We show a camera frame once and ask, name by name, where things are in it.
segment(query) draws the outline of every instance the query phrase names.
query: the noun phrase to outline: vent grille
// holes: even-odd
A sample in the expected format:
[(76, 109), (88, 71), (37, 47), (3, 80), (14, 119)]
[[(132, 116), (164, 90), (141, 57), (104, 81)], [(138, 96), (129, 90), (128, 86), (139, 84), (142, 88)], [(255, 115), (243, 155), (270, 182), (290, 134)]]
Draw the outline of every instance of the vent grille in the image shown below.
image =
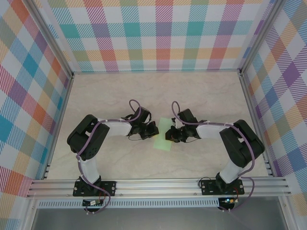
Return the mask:
[[(218, 198), (113, 199), (108, 208), (218, 207)], [(41, 200), (38, 208), (84, 208), (81, 199)]]

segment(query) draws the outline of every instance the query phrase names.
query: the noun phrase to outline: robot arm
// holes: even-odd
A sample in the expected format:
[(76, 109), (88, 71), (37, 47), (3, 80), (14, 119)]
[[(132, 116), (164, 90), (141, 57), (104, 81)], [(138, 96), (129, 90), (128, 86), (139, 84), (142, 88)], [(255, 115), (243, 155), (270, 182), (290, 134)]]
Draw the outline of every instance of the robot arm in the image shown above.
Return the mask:
[[(124, 120), (127, 120), (128, 118), (135, 118), (138, 113), (139, 108), (137, 109), (137, 111), (135, 111), (133, 115), (128, 115), (122, 118), (121, 120), (123, 122), (110, 121), (100, 124), (97, 127), (86, 149), (80, 155), (80, 165), (83, 172), (83, 176), (90, 183), (94, 184), (95, 182), (100, 180), (95, 156), (106, 138), (112, 136), (129, 137), (134, 134), (139, 134), (144, 140), (147, 138), (151, 138), (159, 133), (155, 122), (150, 122), (151, 113), (143, 107), (141, 107), (141, 114), (137, 120), (134, 120), (132, 122), (124, 122)], [(69, 135), (67, 143), (69, 144), (71, 150), (74, 153), (77, 153), (82, 149), (82, 147), (88, 140), (89, 135), (92, 132), (94, 126), (99, 121), (101, 121), (101, 119), (97, 119), (93, 115), (87, 115)]]
[[(206, 120), (198, 122), (189, 109), (178, 113), (178, 116), (182, 121), (188, 123), (207, 122)], [(197, 139), (214, 138), (223, 141), (230, 160), (225, 168), (216, 175), (216, 185), (221, 192), (236, 180), (247, 164), (252, 161), (247, 144), (240, 140), (241, 136), (231, 127), (210, 124), (185, 125), (176, 118), (172, 118), (172, 120), (174, 126), (171, 126), (170, 130), (166, 132), (165, 138), (167, 140), (178, 143), (186, 142), (188, 137), (194, 137)], [(255, 159), (264, 152), (264, 145), (244, 120), (238, 120), (232, 125), (247, 138)]]

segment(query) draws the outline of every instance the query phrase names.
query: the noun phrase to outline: marble surface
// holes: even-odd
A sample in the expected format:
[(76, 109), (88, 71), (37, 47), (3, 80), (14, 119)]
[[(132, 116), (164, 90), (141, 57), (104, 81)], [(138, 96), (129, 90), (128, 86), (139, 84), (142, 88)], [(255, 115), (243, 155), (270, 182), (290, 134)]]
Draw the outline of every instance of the marble surface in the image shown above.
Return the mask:
[[(129, 99), (152, 112), (153, 120), (173, 117), (171, 103), (189, 108), (198, 120), (235, 122), (251, 118), (235, 72), (117, 73), (76, 75), (55, 148), (48, 179), (76, 179), (80, 175), (68, 135), (87, 114), (120, 118), (131, 114)], [(105, 179), (214, 177), (228, 155), (221, 141), (202, 139), (173, 143), (170, 151), (154, 149), (154, 138), (131, 141), (111, 137), (97, 154)], [(267, 176), (262, 156), (249, 176)]]

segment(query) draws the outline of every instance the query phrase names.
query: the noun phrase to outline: purple cable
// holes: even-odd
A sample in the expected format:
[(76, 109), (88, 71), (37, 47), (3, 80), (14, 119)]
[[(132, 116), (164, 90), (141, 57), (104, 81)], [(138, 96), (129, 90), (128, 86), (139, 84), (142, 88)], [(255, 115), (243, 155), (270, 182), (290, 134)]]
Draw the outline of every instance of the purple cable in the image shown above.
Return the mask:
[[(240, 176), (246, 174), (247, 172), (252, 171), (252, 169), (253, 169), (254, 166), (255, 166), (255, 155), (254, 155), (253, 149), (251, 148), (251, 146), (250, 146), (250, 144), (249, 144), (247, 138), (243, 135), (243, 133), (242, 133), (237, 127), (235, 127), (235, 126), (233, 126), (233, 125), (231, 125), (231, 124), (227, 124), (227, 123), (224, 124), (224, 123), (215, 123), (215, 122), (205, 122), (205, 123), (190, 123), (190, 122), (185, 122), (185, 121), (181, 120), (181, 119), (179, 118), (179, 116), (176, 114), (176, 112), (175, 112), (175, 110), (174, 110), (174, 104), (177, 105), (177, 107), (178, 107), (178, 113), (180, 113), (180, 106), (179, 106), (179, 103), (178, 103), (177, 101), (173, 101), (173, 102), (172, 102), (172, 112), (173, 112), (175, 118), (176, 118), (177, 120), (179, 120), (180, 122), (182, 122), (183, 124), (186, 124), (186, 125), (196, 125), (196, 126), (198, 126), (198, 125), (214, 125), (214, 126), (226, 126), (226, 127), (231, 127), (231, 128), (233, 128), (233, 129), (243, 138), (243, 140), (245, 141), (245, 143), (246, 143), (246, 145), (247, 145), (247, 147), (248, 147), (248, 150), (249, 150), (249, 152), (250, 152), (251, 159), (252, 159), (251, 167), (250, 167), (249, 169), (243, 171), (242, 173), (240, 173), (240, 174), (238, 175), (238, 177), (240, 177)], [(243, 203), (243, 204), (245, 204), (245, 203), (250, 199), (251, 195), (252, 195), (253, 192), (254, 192), (254, 189), (255, 189), (255, 181), (254, 181), (251, 177), (241, 177), (241, 178), (243, 178), (243, 179), (250, 179), (250, 180), (252, 181), (252, 183), (253, 183), (253, 187), (252, 187), (252, 189), (251, 189), (251, 191), (250, 191), (248, 197), (246, 198), (245, 202)], [(238, 207), (236, 207), (236, 208), (233, 208), (232, 210), (236, 210), (236, 209), (242, 207), (243, 204), (241, 204), (240, 206), (238, 206)]]
[(134, 99), (131, 99), (131, 100), (129, 101), (129, 105), (130, 105), (130, 107), (131, 107), (131, 109), (132, 109), (133, 111), (134, 111), (134, 109), (132, 108), (131, 102), (136, 102), (136, 103), (138, 104), (138, 106), (139, 106), (139, 113), (138, 113), (138, 115), (137, 115), (135, 118), (133, 118), (133, 119), (131, 119), (131, 120), (110, 119), (110, 120), (102, 120), (102, 121), (99, 121), (99, 122), (94, 126), (94, 128), (93, 128), (93, 130), (92, 130), (92, 132), (91, 132), (89, 138), (87, 139), (85, 145), (82, 147), (82, 149), (78, 152), (78, 154), (77, 154), (77, 156), (76, 156), (76, 158), (77, 158), (77, 160), (78, 160), (78, 168), (79, 168), (79, 171), (80, 171), (80, 173), (81, 173), (81, 176), (82, 176), (83, 180), (84, 180), (85, 182), (87, 182), (90, 186), (92, 186), (92, 187), (94, 187), (94, 188), (96, 188), (96, 189), (98, 189), (98, 190), (104, 192), (105, 194), (107, 194), (107, 196), (108, 196), (108, 198), (109, 198), (109, 200), (108, 200), (108, 202), (106, 203), (106, 205), (104, 205), (102, 208), (100, 208), (100, 209), (99, 209), (98, 211), (96, 211), (96, 212), (90, 212), (90, 211), (87, 209), (87, 207), (85, 207), (85, 210), (87, 211), (87, 213), (96, 214), (96, 213), (98, 213), (98, 212), (103, 211), (103, 210), (109, 205), (109, 203), (110, 203), (110, 201), (111, 201), (111, 195), (110, 195), (110, 193), (108, 193), (105, 189), (99, 188), (98, 186), (96, 186), (96, 185), (92, 184), (91, 182), (89, 182), (88, 179), (86, 179), (86, 178), (84, 177), (84, 174), (83, 174), (83, 171), (82, 171), (82, 168), (81, 168), (81, 157), (80, 157), (80, 155), (83, 153), (83, 151), (86, 149), (86, 147), (87, 147), (88, 144), (90, 143), (90, 141), (91, 141), (91, 139), (92, 139), (92, 137), (93, 137), (94, 132), (96, 131), (97, 127), (98, 127), (100, 124), (106, 123), (106, 122), (110, 122), (110, 121), (112, 121), (112, 122), (124, 122), (124, 123), (126, 123), (126, 122), (135, 121), (136, 119), (139, 118), (139, 116), (141, 115), (141, 105), (140, 105), (140, 103), (139, 103), (138, 101), (136, 101), (136, 100), (134, 100)]

